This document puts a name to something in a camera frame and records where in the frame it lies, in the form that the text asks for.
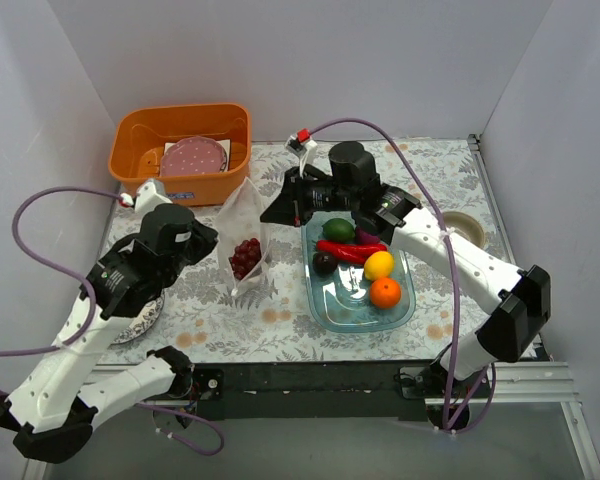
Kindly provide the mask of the clear zip top bag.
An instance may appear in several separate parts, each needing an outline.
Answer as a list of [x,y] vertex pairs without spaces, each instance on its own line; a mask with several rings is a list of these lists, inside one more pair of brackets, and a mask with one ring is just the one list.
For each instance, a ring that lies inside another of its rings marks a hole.
[[[270,229],[260,221],[263,211],[263,197],[252,180],[246,178],[230,194],[216,216],[214,227],[218,232],[218,265],[232,300],[260,287],[268,277],[271,235]],[[229,258],[242,241],[251,238],[260,241],[262,259],[242,280],[237,280],[233,276]]]

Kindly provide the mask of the dark red grape bunch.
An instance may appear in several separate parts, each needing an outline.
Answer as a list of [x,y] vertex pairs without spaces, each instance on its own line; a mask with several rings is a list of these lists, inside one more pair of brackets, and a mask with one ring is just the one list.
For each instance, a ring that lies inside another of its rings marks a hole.
[[261,245],[257,238],[242,241],[234,249],[234,254],[229,258],[234,278],[242,280],[255,268],[261,259]]

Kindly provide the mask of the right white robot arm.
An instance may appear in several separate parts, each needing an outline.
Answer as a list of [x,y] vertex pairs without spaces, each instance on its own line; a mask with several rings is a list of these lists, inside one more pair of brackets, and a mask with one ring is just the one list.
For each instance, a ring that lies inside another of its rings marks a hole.
[[313,140],[292,137],[285,147],[299,164],[285,172],[281,192],[261,214],[262,222],[299,227],[316,212],[348,211],[363,231],[457,279],[460,290],[487,314],[481,326],[424,369],[423,389],[455,397],[489,364],[520,359],[550,317],[551,280],[544,269],[523,270],[442,230],[416,197],[381,180],[374,157],[357,141],[330,149],[330,173],[309,164],[317,149]]

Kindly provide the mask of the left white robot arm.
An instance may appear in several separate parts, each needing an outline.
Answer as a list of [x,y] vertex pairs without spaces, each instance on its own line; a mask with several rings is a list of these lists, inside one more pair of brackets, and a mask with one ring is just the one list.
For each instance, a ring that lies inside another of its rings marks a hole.
[[146,304],[172,286],[182,270],[207,257],[217,232],[180,205],[161,204],[140,229],[118,240],[92,267],[53,350],[11,393],[0,393],[0,427],[14,432],[26,458],[58,464],[73,457],[104,422],[135,404],[165,394],[185,398],[193,364],[167,346],[140,364],[88,384],[100,357]]

